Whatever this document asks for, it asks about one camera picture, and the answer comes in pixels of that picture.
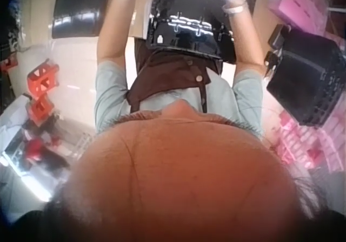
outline light blue shirt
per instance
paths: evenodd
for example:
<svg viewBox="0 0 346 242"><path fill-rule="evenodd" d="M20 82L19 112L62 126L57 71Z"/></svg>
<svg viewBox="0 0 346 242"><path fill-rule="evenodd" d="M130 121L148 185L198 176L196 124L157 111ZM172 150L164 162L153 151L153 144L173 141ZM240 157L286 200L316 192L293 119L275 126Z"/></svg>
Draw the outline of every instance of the light blue shirt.
<svg viewBox="0 0 346 242"><path fill-rule="evenodd" d="M211 83L206 85L208 113L218 114L233 122L249 125L258 137L262 133L262 75L254 70L237 74L233 88L226 80L207 68ZM98 66L96 76L95 123L99 133L110 120L130 114L126 100L126 72L117 64L106 61ZM178 99L184 99L202 112L198 88L178 89L155 94L140 104L140 110L160 110Z"/></svg>

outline pink plastic crate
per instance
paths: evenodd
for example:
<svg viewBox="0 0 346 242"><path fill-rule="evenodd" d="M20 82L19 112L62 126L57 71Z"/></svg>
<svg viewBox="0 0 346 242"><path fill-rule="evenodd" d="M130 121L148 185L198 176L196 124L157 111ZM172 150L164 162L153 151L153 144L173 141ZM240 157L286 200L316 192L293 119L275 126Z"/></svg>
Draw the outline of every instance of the pink plastic crate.
<svg viewBox="0 0 346 242"><path fill-rule="evenodd" d="M346 94L343 93L323 127L300 126L286 111L281 115L277 154L286 163L315 168L323 158L330 172L343 171L346 160Z"/></svg>
<svg viewBox="0 0 346 242"><path fill-rule="evenodd" d="M325 32L326 0L269 0L269 9L295 28L321 36Z"/></svg>

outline short sleeve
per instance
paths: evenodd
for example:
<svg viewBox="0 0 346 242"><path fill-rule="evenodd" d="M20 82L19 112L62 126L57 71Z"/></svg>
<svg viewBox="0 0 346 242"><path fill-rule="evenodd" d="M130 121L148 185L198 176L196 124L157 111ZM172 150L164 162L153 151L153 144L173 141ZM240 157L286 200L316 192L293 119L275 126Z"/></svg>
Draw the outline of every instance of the short sleeve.
<svg viewBox="0 0 346 242"><path fill-rule="evenodd" d="M262 135L262 75L251 69L242 71L234 79L233 91L242 121L254 127Z"/></svg>
<svg viewBox="0 0 346 242"><path fill-rule="evenodd" d="M95 124L102 125L119 114L128 91L126 71L111 61L102 62L96 74Z"/></svg>

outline red plastic stool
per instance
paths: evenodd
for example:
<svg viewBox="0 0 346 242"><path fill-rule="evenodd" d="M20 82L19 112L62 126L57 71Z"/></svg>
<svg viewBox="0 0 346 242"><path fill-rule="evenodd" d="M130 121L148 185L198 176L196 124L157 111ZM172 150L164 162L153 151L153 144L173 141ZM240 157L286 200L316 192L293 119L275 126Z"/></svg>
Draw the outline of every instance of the red plastic stool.
<svg viewBox="0 0 346 242"><path fill-rule="evenodd" d="M28 88L36 98L46 94L55 86L58 86L56 73L59 71L59 66L56 64L50 65L48 62L49 60L46 60L28 74Z"/></svg>
<svg viewBox="0 0 346 242"><path fill-rule="evenodd" d="M18 65L17 53L12 53L10 57L1 62L0 68L1 71L7 72L9 69Z"/></svg>
<svg viewBox="0 0 346 242"><path fill-rule="evenodd" d="M42 95L37 100L32 100L28 106L29 118L33 122L40 126L45 120L48 119L49 115L54 109L54 105L48 99L47 94Z"/></svg>

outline red object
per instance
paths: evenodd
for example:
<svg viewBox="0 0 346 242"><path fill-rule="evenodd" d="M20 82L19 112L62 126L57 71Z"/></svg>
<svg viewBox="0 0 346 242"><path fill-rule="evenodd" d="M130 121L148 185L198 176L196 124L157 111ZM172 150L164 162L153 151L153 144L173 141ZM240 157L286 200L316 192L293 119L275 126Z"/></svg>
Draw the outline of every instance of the red object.
<svg viewBox="0 0 346 242"><path fill-rule="evenodd" d="M54 105L49 101L47 94L44 94L37 100L32 100L29 103L29 118L33 120L37 126L40 126L45 120L48 119L53 109Z"/></svg>
<svg viewBox="0 0 346 242"><path fill-rule="evenodd" d="M41 97L55 86L58 86L56 73L59 71L59 66L56 64L50 65L48 62L49 60L46 60L28 74L28 88L35 98Z"/></svg>
<svg viewBox="0 0 346 242"><path fill-rule="evenodd" d="M41 159L41 148L44 146L41 139L30 140L25 147L25 158L38 161Z"/></svg>
<svg viewBox="0 0 346 242"><path fill-rule="evenodd" d="M9 58L1 62L1 71L7 72L9 69L18 65L17 53L13 53Z"/></svg>

